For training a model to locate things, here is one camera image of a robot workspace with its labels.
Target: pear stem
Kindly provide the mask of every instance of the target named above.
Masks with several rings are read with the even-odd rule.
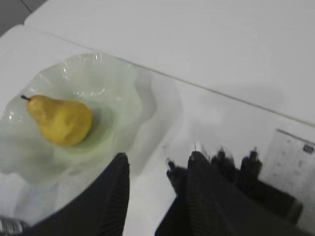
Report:
[[[25,99],[25,100],[28,100],[28,101],[31,100],[29,97],[26,97],[25,95],[22,95],[21,98],[22,98],[22,99]]]

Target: white surface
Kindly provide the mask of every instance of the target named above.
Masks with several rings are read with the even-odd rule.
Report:
[[[315,123],[313,0],[49,0],[25,24]]]
[[[10,30],[0,39],[0,52],[3,52],[0,55],[0,112],[38,71],[73,54],[88,51],[27,27]],[[141,127],[133,148],[141,148],[142,143],[158,146],[150,147],[154,152],[143,150],[150,160],[131,186],[126,236],[154,234],[175,197],[166,177],[165,159],[169,157],[185,165],[192,142],[203,143],[208,153],[214,153],[221,146],[228,148],[239,166],[242,157],[254,146],[258,146],[260,157],[264,159],[276,128],[315,141],[314,129],[304,124],[155,72],[141,73],[147,80],[141,81],[139,86],[152,89],[157,108]],[[176,112],[166,110],[164,105],[169,101]],[[156,127],[157,120],[162,125]],[[128,154],[132,162],[133,152]]]

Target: white countertop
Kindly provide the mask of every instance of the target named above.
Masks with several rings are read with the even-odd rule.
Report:
[[[49,0],[25,24],[315,123],[312,0]]]
[[[90,50],[17,26],[0,38],[0,52],[2,113],[7,102],[18,95],[38,71]],[[134,158],[135,148],[144,148],[148,160],[131,185],[126,236],[154,234],[175,197],[166,177],[165,159],[169,157],[185,165],[194,141],[202,142],[210,153],[221,146],[228,148],[234,154],[237,166],[254,146],[258,146],[263,160],[277,128],[315,141],[314,129],[304,124],[155,72],[141,68],[139,71],[150,81],[147,84],[146,80],[140,80],[139,86],[152,89],[157,110],[142,125],[135,145],[128,152]],[[177,106],[175,113],[167,110],[168,103]],[[146,149],[143,144],[148,145],[145,142],[148,138],[153,145]],[[9,194],[14,190],[11,185],[5,188],[1,192]],[[6,201],[0,198],[0,207],[2,203]]]

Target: yellow pear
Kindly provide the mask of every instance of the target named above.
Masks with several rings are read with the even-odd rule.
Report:
[[[92,111],[78,101],[56,100],[34,95],[27,100],[27,110],[36,120],[43,137],[60,146],[81,142],[92,126]]]

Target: frosted glass bowl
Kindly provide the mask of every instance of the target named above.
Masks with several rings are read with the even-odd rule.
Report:
[[[84,54],[66,59],[39,72],[21,91],[56,99],[78,100],[93,111],[93,127],[87,138],[63,148],[42,138],[38,126],[18,94],[0,120],[0,171],[17,173],[36,187],[51,187],[62,176],[89,170],[97,177],[120,150],[134,138],[122,135],[142,112],[135,89],[137,69],[103,54]]]

